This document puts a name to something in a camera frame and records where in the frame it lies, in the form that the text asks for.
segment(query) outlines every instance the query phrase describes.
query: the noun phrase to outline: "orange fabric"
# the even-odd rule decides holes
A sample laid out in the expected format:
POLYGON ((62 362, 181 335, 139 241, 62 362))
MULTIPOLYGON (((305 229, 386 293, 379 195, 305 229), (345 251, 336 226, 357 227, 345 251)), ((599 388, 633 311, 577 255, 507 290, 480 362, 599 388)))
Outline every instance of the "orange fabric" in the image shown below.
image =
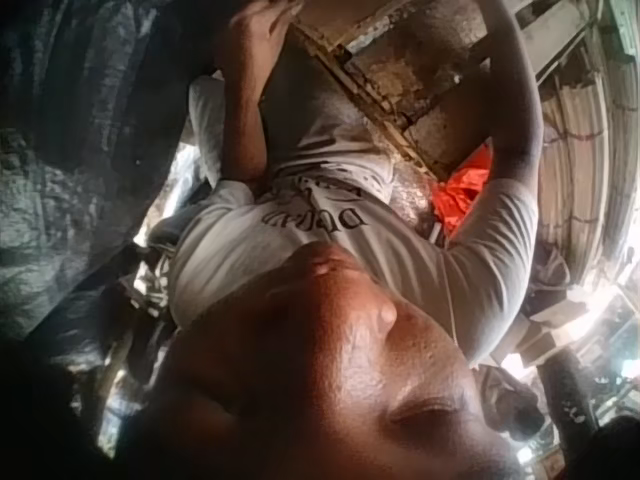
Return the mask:
POLYGON ((447 236, 451 236, 460 226, 473 201, 487 183, 491 159, 491 148, 482 145, 446 183, 433 187, 433 206, 447 236))

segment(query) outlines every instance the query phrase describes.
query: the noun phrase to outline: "man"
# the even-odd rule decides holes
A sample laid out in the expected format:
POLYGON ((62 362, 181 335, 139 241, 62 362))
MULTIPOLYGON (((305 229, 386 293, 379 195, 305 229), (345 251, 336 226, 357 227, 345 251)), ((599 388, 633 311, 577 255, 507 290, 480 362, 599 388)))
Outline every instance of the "man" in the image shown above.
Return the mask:
MULTIPOLYGON (((494 164, 445 250, 385 204, 390 162, 342 94, 309 85, 321 69, 287 90, 278 66, 267 142, 259 102, 296 5, 257 0, 233 18, 217 51, 222 180, 173 262, 183 331, 125 435, 127 468, 224 479, 519 475, 484 423, 469 365, 524 296, 542 120, 515 19, 502 0, 478 3, 494 164), (289 98, 274 105, 278 88, 289 98)), ((298 55, 288 48, 283 62, 298 55)))

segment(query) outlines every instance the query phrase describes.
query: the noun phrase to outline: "black tarp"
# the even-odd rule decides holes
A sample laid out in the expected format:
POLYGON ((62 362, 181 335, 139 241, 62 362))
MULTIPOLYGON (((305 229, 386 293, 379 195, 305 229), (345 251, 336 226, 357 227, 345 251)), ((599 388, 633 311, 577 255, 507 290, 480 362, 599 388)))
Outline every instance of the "black tarp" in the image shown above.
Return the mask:
POLYGON ((83 289, 136 234, 231 0, 0 2, 0 333, 83 289))

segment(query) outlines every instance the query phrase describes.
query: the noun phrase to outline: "white t-shirt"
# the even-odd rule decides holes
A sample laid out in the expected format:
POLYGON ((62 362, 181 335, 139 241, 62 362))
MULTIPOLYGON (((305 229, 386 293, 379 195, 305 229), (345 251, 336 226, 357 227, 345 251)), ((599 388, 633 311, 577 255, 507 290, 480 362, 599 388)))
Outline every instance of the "white t-shirt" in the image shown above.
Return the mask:
POLYGON ((170 306, 182 327, 300 246, 328 241, 430 315, 475 363, 506 332, 529 281, 537 203, 511 180, 485 186, 446 249, 362 189, 319 175, 280 179, 257 202, 246 185, 222 181, 210 202, 172 265, 170 306))

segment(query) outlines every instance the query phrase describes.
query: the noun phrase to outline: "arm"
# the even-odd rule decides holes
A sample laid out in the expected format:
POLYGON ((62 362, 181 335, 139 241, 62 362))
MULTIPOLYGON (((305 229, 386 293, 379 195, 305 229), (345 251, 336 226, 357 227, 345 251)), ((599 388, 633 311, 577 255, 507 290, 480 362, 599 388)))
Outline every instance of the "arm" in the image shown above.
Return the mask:
POLYGON ((267 146, 258 100, 233 85, 225 88, 222 178, 255 192, 267 170, 267 146))
POLYGON ((490 180, 512 179, 537 197, 543 121, 520 27, 504 0, 477 0, 489 32, 494 160, 490 180))
POLYGON ((216 41, 225 78, 222 178, 252 191, 267 170, 267 146, 259 102, 280 56, 299 2, 255 0, 236 14, 216 41))

